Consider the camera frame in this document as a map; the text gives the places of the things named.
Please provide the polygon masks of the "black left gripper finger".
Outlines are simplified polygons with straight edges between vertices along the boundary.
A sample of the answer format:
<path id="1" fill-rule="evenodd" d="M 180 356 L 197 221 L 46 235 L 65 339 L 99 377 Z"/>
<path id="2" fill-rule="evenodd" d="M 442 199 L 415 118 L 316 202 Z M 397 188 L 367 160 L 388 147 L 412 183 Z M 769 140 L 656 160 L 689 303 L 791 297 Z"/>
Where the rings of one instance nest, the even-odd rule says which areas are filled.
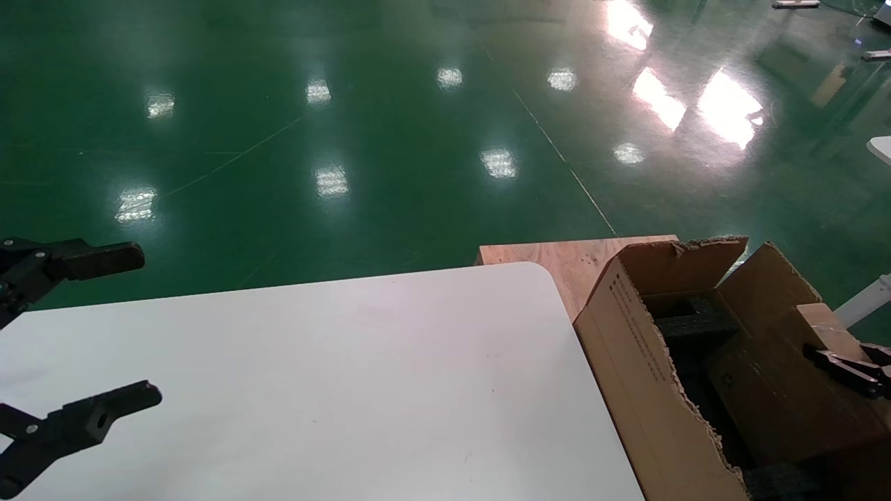
<path id="1" fill-rule="evenodd" d="M 142 269 L 146 258 L 136 242 L 92 246 L 83 239 L 1 242 L 1 328 L 65 281 L 89 281 Z"/>
<path id="2" fill-rule="evenodd" d="M 1 432 L 12 442 L 1 456 L 1 498 L 17 497 L 53 463 L 102 444 L 117 419 L 161 402 L 159 388 L 138 381 L 70 402 L 43 419 L 3 404 Z"/>

